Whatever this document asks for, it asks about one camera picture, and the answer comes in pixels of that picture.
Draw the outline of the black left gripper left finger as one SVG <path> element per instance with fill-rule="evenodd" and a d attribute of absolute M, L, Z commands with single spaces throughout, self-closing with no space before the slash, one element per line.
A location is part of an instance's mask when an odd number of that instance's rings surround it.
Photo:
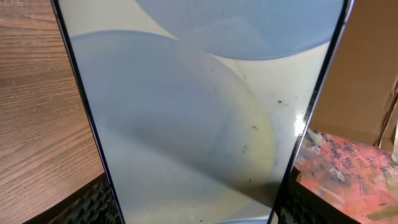
<path fill-rule="evenodd" d="M 89 184 L 24 224 L 121 224 L 106 176 Z"/>

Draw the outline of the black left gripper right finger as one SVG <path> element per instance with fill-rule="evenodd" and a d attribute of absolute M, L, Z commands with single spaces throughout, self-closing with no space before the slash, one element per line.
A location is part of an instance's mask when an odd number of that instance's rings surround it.
<path fill-rule="evenodd" d="M 279 189 L 273 211 L 278 224 L 359 224 L 299 183 L 293 168 Z"/>

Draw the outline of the blue Galaxy smartphone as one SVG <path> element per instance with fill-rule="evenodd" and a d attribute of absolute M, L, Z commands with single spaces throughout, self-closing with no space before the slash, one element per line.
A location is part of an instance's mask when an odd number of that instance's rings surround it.
<path fill-rule="evenodd" d="M 353 7 L 55 0 L 123 223 L 271 223 Z"/>

